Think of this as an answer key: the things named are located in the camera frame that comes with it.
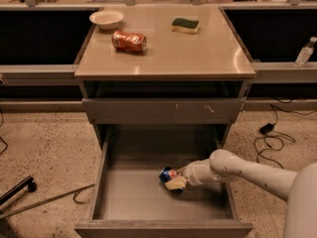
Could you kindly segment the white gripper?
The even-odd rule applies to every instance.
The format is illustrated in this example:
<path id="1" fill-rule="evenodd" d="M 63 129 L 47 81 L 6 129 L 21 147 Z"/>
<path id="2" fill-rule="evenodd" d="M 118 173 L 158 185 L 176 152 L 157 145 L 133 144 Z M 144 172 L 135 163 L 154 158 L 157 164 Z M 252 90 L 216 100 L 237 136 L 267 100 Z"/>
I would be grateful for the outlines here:
<path id="1" fill-rule="evenodd" d="M 182 176 L 167 181 L 164 185 L 168 190 L 185 189 L 187 182 L 192 186 L 200 186 L 212 182 L 214 177 L 208 159 L 192 162 L 177 169 L 177 172 Z"/>

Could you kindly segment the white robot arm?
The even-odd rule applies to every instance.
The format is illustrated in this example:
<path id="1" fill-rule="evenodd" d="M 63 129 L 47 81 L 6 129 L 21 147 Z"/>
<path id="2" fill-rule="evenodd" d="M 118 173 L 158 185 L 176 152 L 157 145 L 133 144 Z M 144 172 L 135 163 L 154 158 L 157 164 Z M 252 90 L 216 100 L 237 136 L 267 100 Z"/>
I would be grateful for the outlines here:
<path id="1" fill-rule="evenodd" d="M 183 192 L 188 185 L 207 187 L 236 177 L 287 202 L 283 238 L 317 238 L 316 163 L 293 172 L 246 161 L 219 149 L 208 159 L 191 162 L 179 170 L 166 167 L 159 174 L 165 187 L 177 192 Z"/>

